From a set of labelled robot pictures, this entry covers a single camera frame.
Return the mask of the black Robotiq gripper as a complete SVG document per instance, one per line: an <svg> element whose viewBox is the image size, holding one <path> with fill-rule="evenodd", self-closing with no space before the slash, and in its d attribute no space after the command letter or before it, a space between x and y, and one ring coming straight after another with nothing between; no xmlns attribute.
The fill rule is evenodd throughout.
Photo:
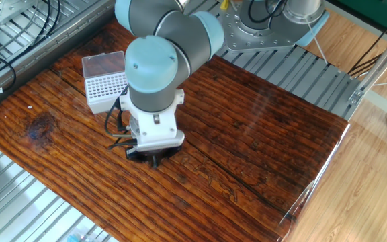
<svg viewBox="0 0 387 242"><path fill-rule="evenodd" d="M178 152L182 146L159 149L153 151L137 151L134 147L126 148L126 158L131 161L150 161L150 166L156 168L163 159L169 159Z"/></svg>

